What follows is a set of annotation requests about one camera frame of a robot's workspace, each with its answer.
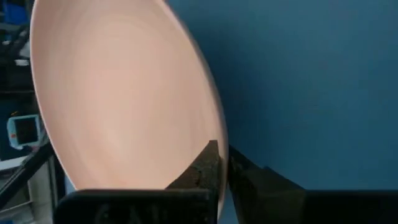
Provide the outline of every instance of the monitor screen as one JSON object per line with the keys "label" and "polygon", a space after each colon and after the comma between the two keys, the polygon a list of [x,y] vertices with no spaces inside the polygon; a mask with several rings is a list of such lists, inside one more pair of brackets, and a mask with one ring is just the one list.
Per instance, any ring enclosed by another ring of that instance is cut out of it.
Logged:
{"label": "monitor screen", "polygon": [[38,140],[36,118],[16,119],[14,122],[18,144],[26,144]]}

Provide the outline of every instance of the blue wall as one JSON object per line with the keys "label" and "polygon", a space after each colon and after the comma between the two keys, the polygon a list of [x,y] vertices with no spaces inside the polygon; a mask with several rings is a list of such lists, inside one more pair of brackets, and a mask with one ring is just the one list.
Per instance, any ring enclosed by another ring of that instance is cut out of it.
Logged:
{"label": "blue wall", "polygon": [[396,0],[170,0],[230,143],[308,189],[398,189]]}

